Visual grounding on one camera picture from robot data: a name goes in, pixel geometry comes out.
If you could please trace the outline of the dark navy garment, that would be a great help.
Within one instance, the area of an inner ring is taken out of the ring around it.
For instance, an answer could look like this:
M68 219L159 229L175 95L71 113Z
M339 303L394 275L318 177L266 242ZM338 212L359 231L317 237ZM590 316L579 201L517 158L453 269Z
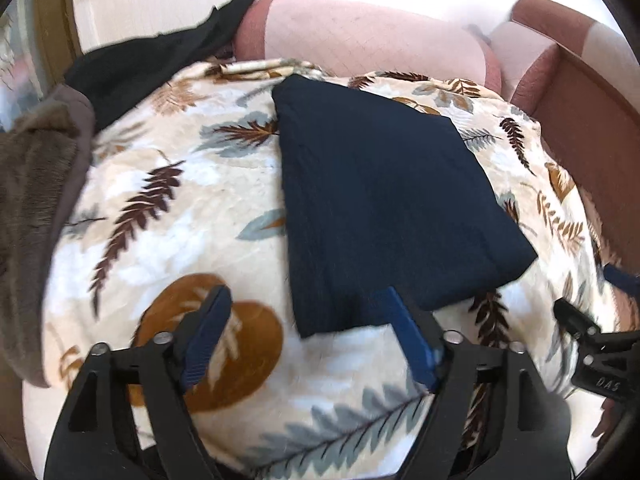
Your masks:
M272 98L300 336L357 327L372 292L434 311L536 260L450 119L298 75Z

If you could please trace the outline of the leaf pattern fleece blanket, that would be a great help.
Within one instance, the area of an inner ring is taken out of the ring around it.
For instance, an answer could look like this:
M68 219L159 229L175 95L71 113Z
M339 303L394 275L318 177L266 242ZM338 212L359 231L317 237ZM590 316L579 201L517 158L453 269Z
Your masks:
M597 209L479 84L198 63L81 159L49 479L583 479L634 416Z

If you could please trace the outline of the brown fuzzy blanket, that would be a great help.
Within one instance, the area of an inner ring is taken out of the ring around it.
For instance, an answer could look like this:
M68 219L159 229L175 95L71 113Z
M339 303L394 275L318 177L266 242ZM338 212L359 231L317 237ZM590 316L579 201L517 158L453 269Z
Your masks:
M42 304L52 255L85 185L94 111L59 84L1 135L1 351L15 374L47 388Z

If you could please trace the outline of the black garment on sofa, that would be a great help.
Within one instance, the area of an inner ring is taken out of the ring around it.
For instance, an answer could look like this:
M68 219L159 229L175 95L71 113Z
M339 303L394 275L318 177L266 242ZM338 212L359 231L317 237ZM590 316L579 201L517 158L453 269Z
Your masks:
M230 0L192 28L109 44L76 58L64 84L83 94L100 131L180 70L208 58L230 58L232 40L255 0Z

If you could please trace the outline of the stained glass door panel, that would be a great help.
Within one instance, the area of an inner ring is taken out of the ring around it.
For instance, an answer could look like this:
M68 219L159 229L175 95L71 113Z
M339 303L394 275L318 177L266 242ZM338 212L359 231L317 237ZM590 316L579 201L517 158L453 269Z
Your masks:
M34 0L12 0L1 15L1 130L47 94L50 78L37 42Z

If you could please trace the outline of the pink long bolster cushion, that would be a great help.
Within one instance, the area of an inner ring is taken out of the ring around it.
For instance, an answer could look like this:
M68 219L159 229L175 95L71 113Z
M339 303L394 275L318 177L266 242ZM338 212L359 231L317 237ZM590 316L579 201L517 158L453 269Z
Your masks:
M296 58L339 77L376 72L469 79L499 93L500 64L462 27L323 0L257 0L233 40L239 61Z

